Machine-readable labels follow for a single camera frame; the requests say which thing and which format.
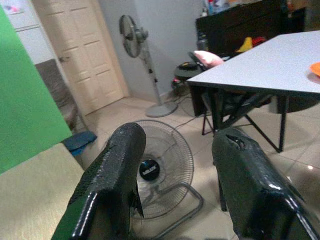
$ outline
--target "green backdrop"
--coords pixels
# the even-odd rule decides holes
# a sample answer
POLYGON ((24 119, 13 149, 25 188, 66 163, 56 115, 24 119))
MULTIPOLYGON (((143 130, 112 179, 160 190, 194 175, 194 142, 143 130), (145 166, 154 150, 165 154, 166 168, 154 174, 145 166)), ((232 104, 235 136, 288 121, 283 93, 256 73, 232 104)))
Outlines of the green backdrop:
POLYGON ((0 6, 0 174, 71 136, 0 6))

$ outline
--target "door handle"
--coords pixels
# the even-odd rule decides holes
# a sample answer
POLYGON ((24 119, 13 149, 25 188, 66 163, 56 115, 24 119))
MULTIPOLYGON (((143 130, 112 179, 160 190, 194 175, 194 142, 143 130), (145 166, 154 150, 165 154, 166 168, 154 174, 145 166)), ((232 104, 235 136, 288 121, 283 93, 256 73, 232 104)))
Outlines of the door handle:
POLYGON ((61 57, 59 57, 59 62, 66 63, 66 62, 69 62, 69 59, 70 59, 69 56, 61 56, 61 57))

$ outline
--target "yellow object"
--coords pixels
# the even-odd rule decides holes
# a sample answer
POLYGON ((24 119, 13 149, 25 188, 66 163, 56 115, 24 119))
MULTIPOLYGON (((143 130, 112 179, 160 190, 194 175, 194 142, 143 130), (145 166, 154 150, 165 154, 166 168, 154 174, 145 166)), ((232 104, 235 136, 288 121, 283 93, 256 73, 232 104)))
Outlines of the yellow object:
POLYGON ((243 53, 253 48, 252 38, 246 37, 242 46, 236 51, 237 53, 243 53))

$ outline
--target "floor fan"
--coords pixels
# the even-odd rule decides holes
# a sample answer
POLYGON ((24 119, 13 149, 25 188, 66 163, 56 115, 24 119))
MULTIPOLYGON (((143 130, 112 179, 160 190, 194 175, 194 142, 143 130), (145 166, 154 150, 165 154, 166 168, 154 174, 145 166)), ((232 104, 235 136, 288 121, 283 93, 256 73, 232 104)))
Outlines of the floor fan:
POLYGON ((151 238, 160 239, 200 211, 204 200, 191 187, 194 160, 184 137, 164 122, 139 120, 136 123, 146 135, 146 146, 137 174, 144 219, 154 219, 169 213, 188 191, 198 200, 194 209, 151 238))
POLYGON ((146 110, 146 116, 151 118, 158 118, 173 113, 177 109, 178 105, 173 101, 163 102, 159 94, 159 90, 157 87, 158 80, 153 68, 153 63, 147 43, 148 31, 144 30, 142 27, 137 28, 135 21, 129 15, 121 16, 119 27, 125 51, 132 58, 137 58, 142 52, 141 58, 143 59, 147 67, 148 73, 151 75, 151 81, 157 104, 149 107, 146 110))

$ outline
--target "fan motor hub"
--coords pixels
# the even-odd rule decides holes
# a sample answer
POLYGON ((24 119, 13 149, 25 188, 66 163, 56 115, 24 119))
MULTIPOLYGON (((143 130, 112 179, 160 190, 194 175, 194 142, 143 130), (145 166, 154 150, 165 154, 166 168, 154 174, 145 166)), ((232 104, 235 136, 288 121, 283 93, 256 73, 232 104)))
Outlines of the fan motor hub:
POLYGON ((156 160, 145 160, 140 164, 139 173, 144 180, 153 181, 160 174, 160 165, 156 160))

